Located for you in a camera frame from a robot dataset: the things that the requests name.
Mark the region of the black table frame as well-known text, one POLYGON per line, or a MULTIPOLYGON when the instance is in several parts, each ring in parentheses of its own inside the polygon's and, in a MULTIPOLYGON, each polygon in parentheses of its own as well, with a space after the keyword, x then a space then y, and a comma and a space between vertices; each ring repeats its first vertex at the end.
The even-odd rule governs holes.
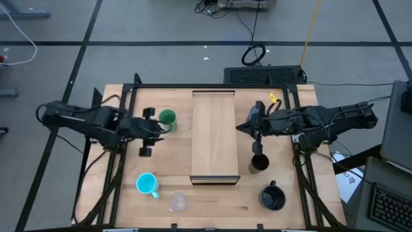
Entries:
POLYGON ((263 148, 270 159, 267 170, 251 174, 248 164, 252 158, 252 138, 237 132, 238 169, 240 180, 235 185, 192 185, 192 106, 194 90, 224 90, 218 84, 190 85, 187 88, 139 88, 136 94, 135 115, 144 108, 156 111, 174 110, 178 127, 174 133, 153 147, 150 157, 140 157, 142 145, 133 141, 127 148, 124 175, 117 200, 110 198, 104 208, 104 222, 116 227, 138 229, 178 228, 303 229, 303 208, 299 182, 292 164, 290 137, 265 137, 263 148), (136 180, 143 173, 152 173, 160 183, 160 198, 142 194, 136 180), (259 203, 259 193, 274 180, 286 195, 286 204, 279 211, 265 209, 259 203), (188 196, 189 205, 184 211, 169 212, 171 196, 182 192, 188 196))

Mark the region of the wooden shelf with black frame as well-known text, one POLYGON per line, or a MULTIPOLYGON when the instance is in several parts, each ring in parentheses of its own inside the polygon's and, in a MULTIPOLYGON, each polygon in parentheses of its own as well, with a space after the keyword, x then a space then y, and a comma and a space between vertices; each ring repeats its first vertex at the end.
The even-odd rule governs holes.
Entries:
POLYGON ((192 93, 192 185, 235 185, 240 179, 234 94, 192 93))

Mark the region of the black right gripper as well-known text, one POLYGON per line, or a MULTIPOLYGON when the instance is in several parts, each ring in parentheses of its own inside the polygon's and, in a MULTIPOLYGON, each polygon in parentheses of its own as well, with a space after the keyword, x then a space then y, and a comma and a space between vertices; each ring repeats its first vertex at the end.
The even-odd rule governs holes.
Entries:
POLYGON ((255 105, 261 107, 259 120, 247 121, 236 126, 240 132, 252 134, 254 142, 252 152, 263 154, 261 138, 269 135, 298 135, 303 132, 303 123, 298 115, 292 115, 291 110, 277 110, 267 114, 262 101, 256 101, 255 105))

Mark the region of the grey desk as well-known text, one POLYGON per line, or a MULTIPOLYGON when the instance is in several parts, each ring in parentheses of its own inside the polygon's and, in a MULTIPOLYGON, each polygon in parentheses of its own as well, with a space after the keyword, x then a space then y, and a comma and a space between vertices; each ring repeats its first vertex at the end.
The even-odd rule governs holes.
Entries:
POLYGON ((371 184, 376 182, 395 191, 412 196, 412 174, 405 172, 387 162, 374 157, 366 161, 361 186, 359 205, 354 219, 353 228, 368 231, 396 231, 368 218, 368 203, 371 184))
POLYGON ((412 171, 412 114, 401 110, 407 83, 393 83, 380 155, 383 159, 412 171))

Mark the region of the white paper sheet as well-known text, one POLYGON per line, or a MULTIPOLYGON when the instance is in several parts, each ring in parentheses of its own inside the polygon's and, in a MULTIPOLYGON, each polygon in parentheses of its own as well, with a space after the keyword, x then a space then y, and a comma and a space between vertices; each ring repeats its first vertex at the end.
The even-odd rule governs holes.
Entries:
POLYGON ((359 168, 353 168, 350 171, 337 174, 335 176, 339 195, 344 203, 348 203, 357 187, 361 184, 363 172, 359 168))

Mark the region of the green cup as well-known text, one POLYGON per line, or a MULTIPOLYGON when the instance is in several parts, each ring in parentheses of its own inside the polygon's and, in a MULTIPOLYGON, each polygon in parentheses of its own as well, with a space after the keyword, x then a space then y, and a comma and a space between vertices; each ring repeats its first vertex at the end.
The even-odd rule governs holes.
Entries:
POLYGON ((158 117, 164 129, 174 132, 177 129, 177 116, 172 110, 163 110, 158 117))

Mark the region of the black computer case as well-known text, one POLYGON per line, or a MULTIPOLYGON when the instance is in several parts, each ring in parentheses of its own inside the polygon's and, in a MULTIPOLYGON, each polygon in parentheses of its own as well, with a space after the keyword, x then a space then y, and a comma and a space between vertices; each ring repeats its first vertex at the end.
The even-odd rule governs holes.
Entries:
POLYGON ((248 66, 225 68, 224 84, 305 84, 300 66, 248 66))

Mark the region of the dark brown tumbler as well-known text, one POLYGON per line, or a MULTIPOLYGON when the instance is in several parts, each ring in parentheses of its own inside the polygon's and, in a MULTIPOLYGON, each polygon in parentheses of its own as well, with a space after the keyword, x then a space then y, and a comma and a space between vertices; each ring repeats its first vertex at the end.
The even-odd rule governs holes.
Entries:
POLYGON ((255 154, 248 165, 248 170, 252 174, 257 174, 265 171, 269 167, 269 164, 270 161, 266 155, 255 154))

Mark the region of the black mug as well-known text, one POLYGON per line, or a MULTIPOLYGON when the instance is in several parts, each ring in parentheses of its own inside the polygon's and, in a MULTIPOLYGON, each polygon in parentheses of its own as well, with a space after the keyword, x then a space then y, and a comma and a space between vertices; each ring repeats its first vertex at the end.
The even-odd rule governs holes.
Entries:
POLYGON ((259 203, 265 209, 279 211, 283 209, 286 204, 286 195, 277 185, 276 181, 272 180, 270 184, 259 193, 259 203))

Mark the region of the cyan mug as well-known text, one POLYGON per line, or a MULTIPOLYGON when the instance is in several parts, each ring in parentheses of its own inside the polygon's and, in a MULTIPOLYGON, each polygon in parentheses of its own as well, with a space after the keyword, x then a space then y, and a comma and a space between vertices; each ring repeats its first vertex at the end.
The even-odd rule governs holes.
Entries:
POLYGON ((159 180, 152 173, 143 173, 136 180, 137 190, 142 194, 152 195, 154 198, 160 198, 159 187, 159 180))

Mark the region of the black keyboard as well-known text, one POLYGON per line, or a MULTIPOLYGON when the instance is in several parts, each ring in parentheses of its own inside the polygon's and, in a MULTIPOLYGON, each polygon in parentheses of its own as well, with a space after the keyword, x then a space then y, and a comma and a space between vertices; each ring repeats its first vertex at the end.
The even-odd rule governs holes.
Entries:
POLYGON ((368 218, 401 232, 412 232, 412 196, 373 182, 368 218))

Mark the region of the clear glass cup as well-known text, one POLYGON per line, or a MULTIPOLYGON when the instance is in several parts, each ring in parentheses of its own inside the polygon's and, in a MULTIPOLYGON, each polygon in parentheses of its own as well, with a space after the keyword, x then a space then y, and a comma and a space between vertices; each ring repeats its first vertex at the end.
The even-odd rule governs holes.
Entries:
POLYGON ((189 199, 185 193, 176 192, 171 196, 169 212, 184 211, 188 208, 189 199))

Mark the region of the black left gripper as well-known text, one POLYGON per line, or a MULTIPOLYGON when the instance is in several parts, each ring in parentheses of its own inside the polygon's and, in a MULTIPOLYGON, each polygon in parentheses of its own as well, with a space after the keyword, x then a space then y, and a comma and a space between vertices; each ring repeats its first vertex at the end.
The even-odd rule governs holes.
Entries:
POLYGON ((152 149, 150 146, 154 142, 163 140, 160 136, 165 134, 162 126, 154 121, 150 122, 150 117, 155 115, 154 108, 144 108, 143 118, 141 117, 124 117, 120 121, 120 134, 122 136, 122 142, 131 142, 135 139, 142 139, 143 145, 139 149, 140 157, 150 157, 152 155, 152 149))

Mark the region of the grey equipment box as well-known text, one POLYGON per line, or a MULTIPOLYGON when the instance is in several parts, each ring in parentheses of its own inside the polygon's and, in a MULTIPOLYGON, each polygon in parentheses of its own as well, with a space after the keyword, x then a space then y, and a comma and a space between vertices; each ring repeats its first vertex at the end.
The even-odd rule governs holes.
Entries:
POLYGON ((220 8, 254 8, 271 10, 275 8, 277 0, 217 0, 220 8))

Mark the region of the black device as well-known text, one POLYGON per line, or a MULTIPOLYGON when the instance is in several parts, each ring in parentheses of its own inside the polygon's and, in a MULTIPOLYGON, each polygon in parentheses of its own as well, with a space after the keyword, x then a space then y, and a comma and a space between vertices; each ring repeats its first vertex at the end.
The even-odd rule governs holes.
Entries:
POLYGON ((400 109, 408 114, 412 115, 412 88, 408 88, 403 94, 401 99, 400 109))

